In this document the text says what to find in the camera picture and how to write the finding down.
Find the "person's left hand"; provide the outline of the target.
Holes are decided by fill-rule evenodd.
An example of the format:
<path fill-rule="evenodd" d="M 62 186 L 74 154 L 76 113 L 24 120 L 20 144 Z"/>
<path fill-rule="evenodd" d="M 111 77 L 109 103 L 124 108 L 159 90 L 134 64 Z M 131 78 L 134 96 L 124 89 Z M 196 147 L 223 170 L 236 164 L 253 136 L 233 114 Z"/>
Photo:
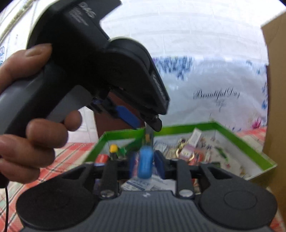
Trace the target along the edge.
<path fill-rule="evenodd" d="M 50 58 L 51 44 L 39 44 L 28 50 L 19 50 L 1 65 L 1 92 L 20 78 L 39 72 Z M 38 179 L 40 169 L 55 160 L 56 148 L 63 147 L 68 132 L 82 124 L 79 111 L 69 113 L 62 123 L 33 119 L 26 127 L 24 138 L 12 134 L 1 136 L 1 187 L 8 182 L 31 183 Z"/>

